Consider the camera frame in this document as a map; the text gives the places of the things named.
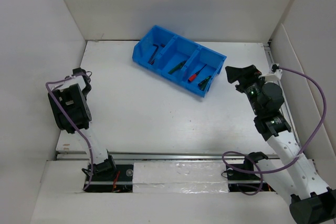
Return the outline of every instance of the red screwdriver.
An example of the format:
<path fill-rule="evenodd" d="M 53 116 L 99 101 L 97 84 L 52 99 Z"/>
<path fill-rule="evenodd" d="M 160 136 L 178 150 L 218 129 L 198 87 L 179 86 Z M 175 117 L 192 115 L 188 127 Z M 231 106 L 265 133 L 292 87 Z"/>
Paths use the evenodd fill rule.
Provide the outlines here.
<path fill-rule="evenodd" d="M 205 68 L 206 64 L 196 73 L 194 73 L 192 76 L 190 76 L 190 78 L 188 79 L 188 82 L 192 82 L 193 80 L 195 80 L 195 78 L 198 76 L 198 74 L 203 70 L 203 68 Z"/>

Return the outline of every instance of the plastic sheet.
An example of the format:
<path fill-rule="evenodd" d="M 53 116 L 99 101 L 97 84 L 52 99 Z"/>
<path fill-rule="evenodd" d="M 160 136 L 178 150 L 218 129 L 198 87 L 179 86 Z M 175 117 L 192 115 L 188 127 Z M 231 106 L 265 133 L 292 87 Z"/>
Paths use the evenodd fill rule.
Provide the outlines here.
<path fill-rule="evenodd" d="M 222 162 L 134 163 L 134 193 L 228 193 Z"/>

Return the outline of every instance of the white wall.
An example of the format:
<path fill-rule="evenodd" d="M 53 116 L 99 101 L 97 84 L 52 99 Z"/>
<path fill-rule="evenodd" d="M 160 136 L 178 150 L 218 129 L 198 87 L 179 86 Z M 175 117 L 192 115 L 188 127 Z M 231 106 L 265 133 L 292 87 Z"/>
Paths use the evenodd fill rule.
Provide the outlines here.
<path fill-rule="evenodd" d="M 85 41 L 63 0 L 0 6 L 0 222 L 25 224 L 59 135 L 44 83 L 79 66 Z"/>
<path fill-rule="evenodd" d="M 336 0 L 294 0 L 271 44 L 275 61 L 310 75 L 326 94 L 325 129 L 318 133 L 307 153 L 324 163 L 321 169 L 330 179 L 335 175 L 330 165 L 335 165 L 336 151 L 335 41 Z M 321 96 L 313 84 L 308 86 L 301 77 L 285 73 L 281 82 L 299 137 L 305 142 L 322 114 Z"/>
<path fill-rule="evenodd" d="M 161 25 L 197 41 L 267 42 L 289 0 L 65 0 L 85 39 L 140 39 Z"/>

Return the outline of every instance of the blue plastic bin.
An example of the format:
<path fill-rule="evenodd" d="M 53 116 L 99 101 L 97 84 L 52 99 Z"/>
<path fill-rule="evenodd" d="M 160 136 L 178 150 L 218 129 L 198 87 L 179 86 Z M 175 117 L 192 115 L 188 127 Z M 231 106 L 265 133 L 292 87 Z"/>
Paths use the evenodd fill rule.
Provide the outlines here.
<path fill-rule="evenodd" d="M 205 97 L 212 81 L 221 72 L 226 56 L 183 38 L 162 27 L 154 26 L 134 47 L 133 61 L 175 82 L 191 92 Z M 184 66 L 170 74 L 169 71 L 184 62 Z M 199 71 L 194 81 L 190 76 Z M 198 84 L 211 76 L 204 90 Z"/>

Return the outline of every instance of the purple hose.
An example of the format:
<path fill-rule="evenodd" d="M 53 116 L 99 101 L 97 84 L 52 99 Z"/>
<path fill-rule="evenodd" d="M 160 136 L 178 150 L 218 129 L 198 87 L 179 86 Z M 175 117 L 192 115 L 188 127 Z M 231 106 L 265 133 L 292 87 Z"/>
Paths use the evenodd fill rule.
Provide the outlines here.
<path fill-rule="evenodd" d="M 291 70 L 291 69 L 288 69 L 288 68 L 284 68 L 284 67 L 279 67 L 280 69 L 282 70 L 285 70 L 285 71 L 288 71 L 288 72 L 292 72 L 292 73 L 296 73 L 300 76 L 303 76 L 305 77 L 306 79 L 310 80 L 312 83 L 315 84 L 315 86 L 318 88 L 318 90 L 320 91 L 321 93 L 321 96 L 322 96 L 322 99 L 323 99 L 323 113 L 322 113 L 322 117 L 321 117 L 321 120 L 320 122 L 318 123 L 318 125 L 316 126 L 315 130 L 313 131 L 313 133 L 311 133 L 310 137 L 308 138 L 308 140 L 306 141 L 306 143 L 303 145 L 303 147 L 301 148 L 301 150 L 298 152 L 298 155 L 303 153 L 308 145 L 310 144 L 310 142 L 312 141 L 312 139 L 314 138 L 314 136 L 316 135 L 316 133 L 318 132 L 318 130 L 320 129 L 320 127 L 322 126 L 323 122 L 324 122 L 324 119 L 326 118 L 325 117 L 325 114 L 327 113 L 327 101 L 326 101 L 326 96 L 324 95 L 324 92 L 322 90 L 322 88 L 320 87 L 320 85 L 315 81 L 313 80 L 311 77 L 309 77 L 308 75 L 304 74 L 304 73 L 300 73 L 298 71 L 295 71 L 295 70 Z M 224 157 L 227 155 L 227 154 L 236 154 L 236 155 L 241 155 L 241 156 L 244 156 L 245 158 L 247 158 L 249 161 L 252 162 L 252 164 L 254 164 L 254 166 L 257 168 L 257 172 L 255 171 L 252 171 L 252 170 L 243 170 L 243 169 L 239 169 L 239 168 L 236 168 L 234 167 L 233 165 L 227 163 L 224 159 Z M 249 158 L 249 156 L 243 154 L 243 153 L 240 153 L 240 152 L 234 152 L 234 151 L 228 151 L 228 152 L 224 152 L 222 154 L 222 160 L 224 162 L 224 164 L 230 168 L 232 168 L 233 170 L 236 170 L 237 172 L 241 172 L 241 173 L 246 173 L 246 174 L 259 174 L 260 175 L 260 186 L 258 188 L 258 190 L 254 193 L 254 194 L 250 194 L 250 195 L 256 195 L 258 192 L 260 192 L 261 188 L 262 188 L 262 184 L 263 184 L 263 181 L 262 181 L 262 174 L 271 174 L 271 173 L 277 173 L 277 172 L 280 172 L 282 170 L 285 170 L 287 168 L 289 168 L 290 166 L 292 166 L 297 160 L 299 159 L 299 157 L 296 157 L 294 158 L 289 164 L 285 165 L 284 167 L 282 168 L 278 168 L 278 169 L 274 169 L 274 170 L 263 170 L 261 171 L 260 168 L 258 167 L 258 165 L 253 162 L 252 159 Z"/>
<path fill-rule="evenodd" d="M 85 73 L 79 73 L 76 74 L 74 76 L 87 76 Z M 46 88 L 48 90 L 48 93 L 50 94 L 51 98 L 53 99 L 53 101 L 56 103 L 57 107 L 60 109 L 60 111 L 62 112 L 62 114 L 65 116 L 65 118 L 69 121 L 69 123 L 71 124 L 71 126 L 78 132 L 78 134 L 83 137 L 83 139 L 85 140 L 85 142 L 88 145 L 89 148 L 89 152 L 90 152 L 90 161 L 91 161 L 91 173 L 90 173 L 90 177 L 89 177 L 89 182 L 88 184 L 84 187 L 83 190 L 86 190 L 92 181 L 92 176 L 93 176 L 93 153 L 92 153 L 92 149 L 91 149 L 91 144 L 90 141 L 87 139 L 87 137 L 78 129 L 78 127 L 75 125 L 75 123 L 73 122 L 73 120 L 71 120 L 71 118 L 69 117 L 69 115 L 67 114 L 67 112 L 62 108 L 62 105 L 58 102 L 57 98 L 54 96 L 54 94 L 52 93 L 49 85 L 52 84 L 59 84 L 65 81 L 68 81 L 72 79 L 72 77 L 66 78 L 64 80 L 60 80 L 60 81 L 49 81 L 46 83 Z"/>

